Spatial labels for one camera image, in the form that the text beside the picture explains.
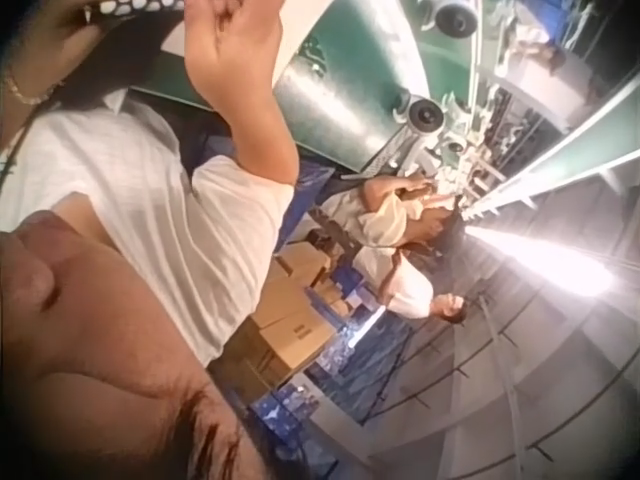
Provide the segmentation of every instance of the green panel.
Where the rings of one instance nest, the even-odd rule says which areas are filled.
[[[357,1],[336,0],[311,33],[327,73],[320,77],[298,56],[276,95],[297,142],[361,170],[398,129],[391,115],[398,79],[384,37],[359,15]]]
[[[546,160],[534,163],[523,174],[498,187],[486,200],[478,202],[478,207],[499,207],[553,190],[597,173],[600,168],[611,168],[634,152],[640,154],[640,78],[633,82],[635,89],[603,118]]]
[[[413,29],[422,64],[429,80],[431,98],[440,101],[447,93],[469,100],[471,39],[457,40],[442,34],[437,28],[421,32],[422,17],[416,0],[401,0]]]

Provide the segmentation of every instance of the woman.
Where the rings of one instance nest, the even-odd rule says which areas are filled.
[[[429,180],[420,174],[372,178],[329,197],[300,222],[289,241],[303,240],[320,224],[332,236],[345,232],[359,246],[425,250],[452,213],[442,205],[453,196],[433,192]]]
[[[29,18],[3,64],[3,146],[104,35],[89,4],[47,0]],[[268,476],[203,366],[257,302],[297,175],[271,92],[281,4],[186,4],[189,76],[238,147],[193,188],[144,106],[28,129],[0,191],[3,471]]]
[[[434,296],[429,279],[411,265],[401,250],[385,250],[365,247],[353,262],[353,267],[374,288],[380,305],[408,320],[434,316],[454,325],[465,320],[463,297],[452,293]]]

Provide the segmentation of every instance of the stacked cardboard boxes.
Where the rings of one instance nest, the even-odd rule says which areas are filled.
[[[246,404],[306,368],[335,334],[304,291],[322,274],[328,258],[309,244],[292,247],[272,260],[258,308],[214,362],[216,375]]]

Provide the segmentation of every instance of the hand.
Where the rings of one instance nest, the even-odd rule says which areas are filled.
[[[284,0],[187,0],[185,65],[227,122],[273,98]]]
[[[96,0],[44,0],[27,18],[10,51],[8,72],[20,92],[39,97],[62,82],[121,20],[87,23],[84,9]]]
[[[430,185],[430,184],[431,184],[431,181],[427,177],[425,177],[420,172],[415,172],[407,177],[406,190],[411,192],[413,190],[419,190],[421,188],[425,188],[427,185]]]
[[[398,268],[402,264],[403,259],[404,259],[404,255],[402,255],[402,251],[399,248],[396,248],[396,251],[393,252],[393,256],[391,257],[391,261],[393,262],[393,267]]]

